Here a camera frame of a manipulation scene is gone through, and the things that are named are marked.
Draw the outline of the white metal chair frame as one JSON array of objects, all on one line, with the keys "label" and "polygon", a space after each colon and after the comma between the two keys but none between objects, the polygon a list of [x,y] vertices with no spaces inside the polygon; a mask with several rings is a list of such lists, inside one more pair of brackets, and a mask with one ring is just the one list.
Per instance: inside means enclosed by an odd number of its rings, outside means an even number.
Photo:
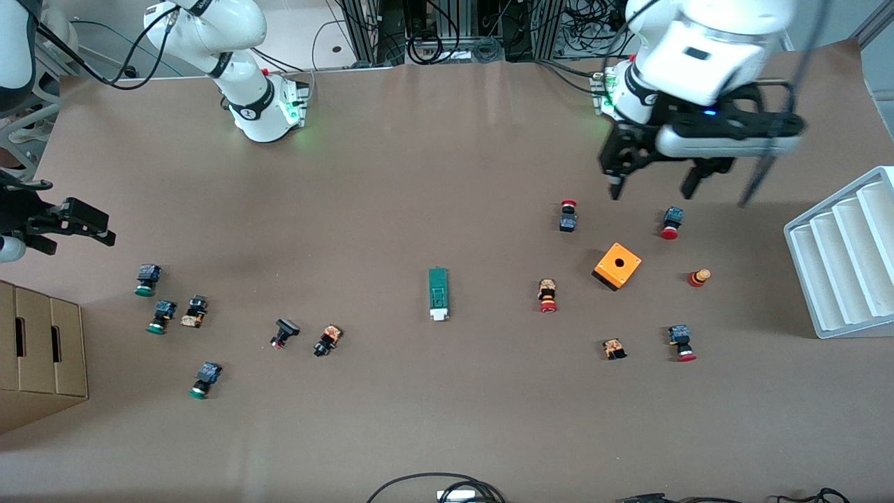
[{"label": "white metal chair frame", "polygon": [[57,99],[31,95],[13,111],[0,112],[0,171],[22,182],[35,178],[59,112]]}]

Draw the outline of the brown cardboard box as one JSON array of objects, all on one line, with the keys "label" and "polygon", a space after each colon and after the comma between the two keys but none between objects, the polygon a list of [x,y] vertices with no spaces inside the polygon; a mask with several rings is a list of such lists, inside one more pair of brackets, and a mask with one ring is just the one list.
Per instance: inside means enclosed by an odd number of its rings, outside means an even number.
[{"label": "brown cardboard box", "polygon": [[80,306],[0,281],[0,435],[87,398]]}]

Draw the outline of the orange button enclosure box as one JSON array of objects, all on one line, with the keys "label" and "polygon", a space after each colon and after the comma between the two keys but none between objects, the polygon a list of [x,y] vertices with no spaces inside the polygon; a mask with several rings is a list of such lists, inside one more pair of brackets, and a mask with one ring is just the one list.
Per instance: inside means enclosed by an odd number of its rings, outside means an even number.
[{"label": "orange button enclosure box", "polygon": [[617,291],[629,283],[641,263],[642,258],[620,243],[614,242],[601,260],[594,265],[592,276],[607,289]]}]

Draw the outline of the green push button blue block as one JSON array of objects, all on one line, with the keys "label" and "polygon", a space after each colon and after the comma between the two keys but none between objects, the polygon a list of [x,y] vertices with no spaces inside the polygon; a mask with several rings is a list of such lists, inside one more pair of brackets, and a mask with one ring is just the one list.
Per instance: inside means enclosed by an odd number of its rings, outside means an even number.
[{"label": "green push button blue block", "polygon": [[195,399],[205,399],[210,392],[211,386],[217,382],[223,366],[212,362],[205,362],[197,373],[197,380],[189,389],[189,395]]},{"label": "green push button blue block", "polygon": [[160,300],[154,306],[152,321],[147,325],[146,331],[156,335],[166,333],[167,325],[173,318],[177,309],[177,303],[172,300]]},{"label": "green push button blue block", "polygon": [[150,298],[156,293],[156,286],[159,283],[163,268],[157,264],[146,263],[138,268],[138,285],[134,289],[137,296]]}]

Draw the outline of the white ridged plastic tray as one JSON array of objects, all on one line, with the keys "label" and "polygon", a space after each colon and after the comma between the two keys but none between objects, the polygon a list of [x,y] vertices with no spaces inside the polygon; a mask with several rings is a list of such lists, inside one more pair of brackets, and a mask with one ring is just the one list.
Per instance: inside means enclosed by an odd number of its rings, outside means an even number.
[{"label": "white ridged plastic tray", "polygon": [[784,227],[815,335],[894,337],[894,166],[877,166]]}]

